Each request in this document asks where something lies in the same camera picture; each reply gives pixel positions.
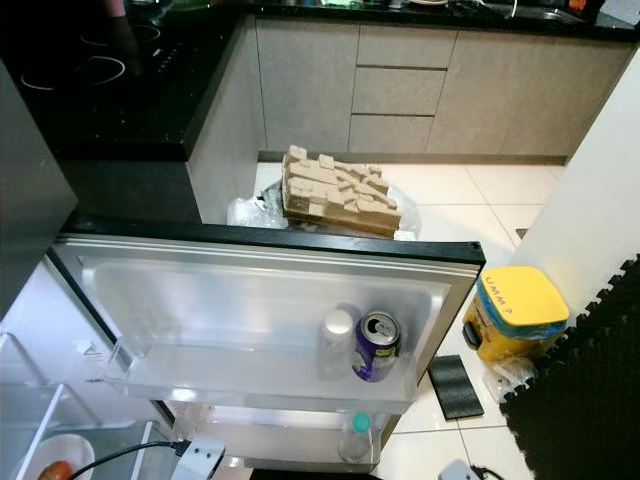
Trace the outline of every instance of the purple can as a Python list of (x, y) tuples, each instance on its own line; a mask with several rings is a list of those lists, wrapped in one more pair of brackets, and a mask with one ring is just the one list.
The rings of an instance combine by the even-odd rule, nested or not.
[(353, 371), (367, 382), (387, 376), (400, 352), (400, 327), (384, 312), (371, 312), (356, 325)]

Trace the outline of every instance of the black cable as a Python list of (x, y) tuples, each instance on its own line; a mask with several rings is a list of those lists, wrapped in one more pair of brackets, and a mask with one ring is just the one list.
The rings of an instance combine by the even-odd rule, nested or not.
[(471, 470), (473, 470), (473, 473), (475, 473), (478, 477), (483, 479), (487, 478), (487, 473), (488, 473), (489, 475), (496, 478), (497, 480), (504, 480), (504, 477), (501, 477), (496, 472), (486, 467), (477, 467), (475, 465), (471, 465)]
[(113, 460), (114, 458), (121, 457), (122, 455), (126, 455), (127, 453), (135, 452), (136, 450), (142, 450), (143, 448), (171, 447), (176, 451), (176, 455), (181, 457), (182, 454), (189, 447), (190, 443), (191, 442), (188, 441), (188, 440), (183, 440), (182, 442), (157, 441), (157, 442), (141, 443), (139, 445), (133, 445), (131, 447), (123, 448), (122, 450), (118, 450), (117, 452), (112, 453), (111, 455), (107, 455), (106, 457), (102, 457), (102, 458), (96, 460), (95, 462), (90, 463), (89, 465), (85, 465), (80, 470), (74, 472), (73, 475), (71, 475), (68, 480), (74, 480), (74, 479), (78, 478), (80, 475), (82, 475), (84, 472), (86, 472), (87, 470), (91, 470), (92, 468), (97, 467), (98, 465), (102, 465), (103, 463), (106, 463), (106, 462), (108, 462), (110, 460)]

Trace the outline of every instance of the white bowl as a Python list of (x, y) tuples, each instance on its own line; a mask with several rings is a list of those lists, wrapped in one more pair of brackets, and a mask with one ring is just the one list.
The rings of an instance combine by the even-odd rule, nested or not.
[[(24, 479), (36, 480), (45, 468), (60, 460), (69, 462), (71, 469), (75, 472), (95, 460), (93, 447), (86, 438), (71, 433), (47, 438), (44, 442), (40, 442), (36, 448)], [(24, 462), (24, 458), (13, 470), (11, 480), (18, 478), (22, 462)], [(78, 479), (89, 480), (92, 473), (93, 469), (83, 473)]]

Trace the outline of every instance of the plastic bottle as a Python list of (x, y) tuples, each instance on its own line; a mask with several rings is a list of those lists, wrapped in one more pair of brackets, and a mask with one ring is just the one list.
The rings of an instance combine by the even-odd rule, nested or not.
[(323, 380), (337, 380), (350, 375), (355, 340), (353, 317), (344, 310), (334, 310), (322, 321), (318, 334), (316, 365)]
[(358, 463), (371, 456), (372, 447), (371, 418), (366, 413), (356, 413), (342, 427), (338, 453), (344, 461)]

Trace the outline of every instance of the kitchen counter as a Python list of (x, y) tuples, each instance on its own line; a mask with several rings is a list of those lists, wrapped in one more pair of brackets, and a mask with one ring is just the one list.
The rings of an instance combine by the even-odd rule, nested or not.
[[(240, 19), (247, 14), (283, 18), (315, 18), (348, 23), (383, 23), (479, 31), (510, 31), (635, 41), (631, 25), (600, 16), (595, 24), (549, 20), (504, 19), (486, 8), (452, 1), (446, 7), (405, 4), (399, 9), (355, 5), (323, 6), (321, 0), (223, 0), (196, 12), (197, 25), (182, 20), (169, 29), (187, 44), (171, 82), (161, 94), (132, 101), (129, 93), (106, 91), (96, 97), (49, 94), (22, 86), (40, 129), (56, 158), (74, 160), (162, 160), (186, 162), (226, 69)], [(14, 80), (20, 84), (20, 61), (3, 52)]]

